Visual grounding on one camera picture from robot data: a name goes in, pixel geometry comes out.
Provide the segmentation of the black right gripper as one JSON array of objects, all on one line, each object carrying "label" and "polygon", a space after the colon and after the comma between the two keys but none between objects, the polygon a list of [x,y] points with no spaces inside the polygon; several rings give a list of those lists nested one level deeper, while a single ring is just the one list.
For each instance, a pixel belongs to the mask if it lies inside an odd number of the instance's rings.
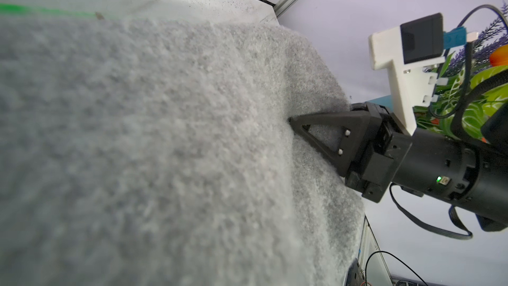
[{"label": "black right gripper", "polygon": [[470,211],[485,223],[507,224],[507,156],[497,150],[425,130],[408,136],[372,103],[291,117],[289,123],[348,187],[372,202],[396,184]]}]

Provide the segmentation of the grey scarf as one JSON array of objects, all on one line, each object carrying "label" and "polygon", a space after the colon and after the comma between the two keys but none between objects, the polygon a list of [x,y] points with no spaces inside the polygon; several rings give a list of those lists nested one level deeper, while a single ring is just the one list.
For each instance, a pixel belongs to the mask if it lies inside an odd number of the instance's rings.
[{"label": "grey scarf", "polygon": [[2,285],[342,285],[364,210],[281,26],[1,17]]}]

